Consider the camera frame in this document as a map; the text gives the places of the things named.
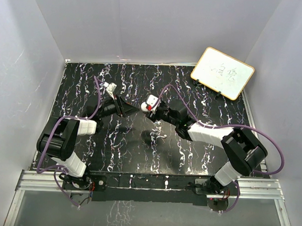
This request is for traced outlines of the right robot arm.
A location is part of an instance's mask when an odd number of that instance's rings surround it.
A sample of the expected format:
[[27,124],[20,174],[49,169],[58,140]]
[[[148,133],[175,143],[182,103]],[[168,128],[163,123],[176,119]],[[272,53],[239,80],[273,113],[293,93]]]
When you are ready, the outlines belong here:
[[242,176],[250,176],[266,158],[267,150],[259,139],[243,127],[210,129],[192,119],[186,108],[172,109],[161,103],[155,109],[142,103],[141,111],[151,121],[165,121],[175,126],[176,133],[184,140],[203,142],[225,151],[228,161],[202,184],[189,184],[193,189],[211,194],[223,194],[229,184]]

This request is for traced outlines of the white round disc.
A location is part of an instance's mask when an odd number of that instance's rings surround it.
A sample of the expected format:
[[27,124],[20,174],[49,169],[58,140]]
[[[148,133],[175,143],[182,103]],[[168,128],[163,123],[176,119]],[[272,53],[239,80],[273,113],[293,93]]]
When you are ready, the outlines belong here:
[[145,112],[145,113],[147,113],[149,111],[148,110],[148,105],[145,102],[141,103],[140,109],[141,109],[142,112]]

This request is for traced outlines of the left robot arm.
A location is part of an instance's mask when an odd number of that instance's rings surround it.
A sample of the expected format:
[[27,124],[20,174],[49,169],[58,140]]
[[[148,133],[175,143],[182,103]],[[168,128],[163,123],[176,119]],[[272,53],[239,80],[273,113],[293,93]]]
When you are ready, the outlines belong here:
[[101,131],[105,117],[117,115],[125,118],[138,111],[139,108],[115,95],[95,106],[87,106],[80,118],[67,117],[60,120],[59,117],[51,116],[38,138],[36,149],[40,153],[46,149],[46,155],[57,163],[61,171],[60,179],[78,189],[87,189],[91,177],[86,164],[74,151],[77,137]]

